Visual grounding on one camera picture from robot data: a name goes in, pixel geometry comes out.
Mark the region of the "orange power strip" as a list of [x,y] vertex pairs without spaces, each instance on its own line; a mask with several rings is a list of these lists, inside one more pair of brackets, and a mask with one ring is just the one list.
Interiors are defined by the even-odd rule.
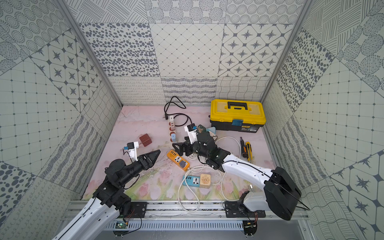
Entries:
[[167,153],[167,157],[168,159],[170,159],[173,163],[175,163],[178,167],[180,167],[180,162],[181,161],[185,161],[186,162],[186,166],[184,168],[181,168],[183,171],[187,171],[190,167],[190,163],[188,161],[186,161],[183,157],[179,156],[174,150],[170,150],[168,153]]

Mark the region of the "dark green cube adapter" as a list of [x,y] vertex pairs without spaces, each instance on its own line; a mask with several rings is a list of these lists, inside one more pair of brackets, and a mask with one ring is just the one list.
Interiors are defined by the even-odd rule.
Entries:
[[205,132],[207,132],[207,129],[203,125],[197,126],[197,133],[201,134],[201,133],[205,133]]

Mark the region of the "light blue triangular socket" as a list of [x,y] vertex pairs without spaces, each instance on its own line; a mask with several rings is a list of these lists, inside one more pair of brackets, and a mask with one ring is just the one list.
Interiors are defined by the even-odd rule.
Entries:
[[207,128],[207,131],[213,133],[214,135],[216,135],[216,128],[215,127]]

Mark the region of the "dark red cube adapter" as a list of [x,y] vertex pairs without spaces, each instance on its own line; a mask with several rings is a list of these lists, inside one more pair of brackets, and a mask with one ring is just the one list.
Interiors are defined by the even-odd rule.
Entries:
[[144,135],[140,136],[139,139],[140,139],[140,141],[144,147],[146,147],[152,143],[152,139],[148,134],[144,134]]

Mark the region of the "beige wooden cube adapter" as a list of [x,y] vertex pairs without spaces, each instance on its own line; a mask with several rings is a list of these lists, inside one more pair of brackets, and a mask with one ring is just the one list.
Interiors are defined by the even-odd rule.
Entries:
[[211,175],[201,174],[200,175],[200,188],[209,189],[211,187]]

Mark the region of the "blue white power strip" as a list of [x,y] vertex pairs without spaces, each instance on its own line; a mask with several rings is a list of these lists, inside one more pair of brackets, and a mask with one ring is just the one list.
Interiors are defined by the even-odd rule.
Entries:
[[200,177],[187,176],[185,180],[184,180],[184,178],[185,177],[183,177],[183,181],[182,181],[183,186],[189,186],[189,187],[195,187],[195,188],[200,187]]

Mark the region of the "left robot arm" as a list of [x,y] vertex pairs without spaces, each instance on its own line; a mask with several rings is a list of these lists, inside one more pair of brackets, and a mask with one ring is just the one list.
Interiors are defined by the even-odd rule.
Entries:
[[53,239],[93,240],[118,217],[123,218],[126,226],[130,217],[143,219],[148,203],[132,202],[125,194],[125,186],[142,171],[152,168],[160,154],[161,151],[156,150],[140,155],[129,165],[123,159],[112,161],[105,169],[106,177],[93,197]]

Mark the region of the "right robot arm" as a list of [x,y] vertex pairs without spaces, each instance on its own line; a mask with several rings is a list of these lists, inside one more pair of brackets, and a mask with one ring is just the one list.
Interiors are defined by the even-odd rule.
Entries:
[[189,135],[183,143],[172,144],[180,156],[197,154],[205,157],[208,167],[236,175],[263,190],[263,200],[275,215],[286,221],[292,218],[302,193],[286,170],[281,167],[266,169],[243,161],[219,148],[207,132],[189,132]]

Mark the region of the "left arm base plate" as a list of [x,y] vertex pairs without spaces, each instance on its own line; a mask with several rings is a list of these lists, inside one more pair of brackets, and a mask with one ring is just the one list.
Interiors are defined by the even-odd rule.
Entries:
[[130,202],[120,210],[121,218],[144,218],[148,202]]

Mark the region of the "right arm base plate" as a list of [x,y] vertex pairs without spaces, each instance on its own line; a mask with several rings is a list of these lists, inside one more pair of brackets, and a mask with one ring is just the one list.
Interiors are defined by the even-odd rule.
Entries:
[[257,210],[255,212],[249,211],[243,204],[238,202],[224,201],[223,208],[226,213],[226,218],[249,218],[254,219],[265,218],[266,212],[262,210]]

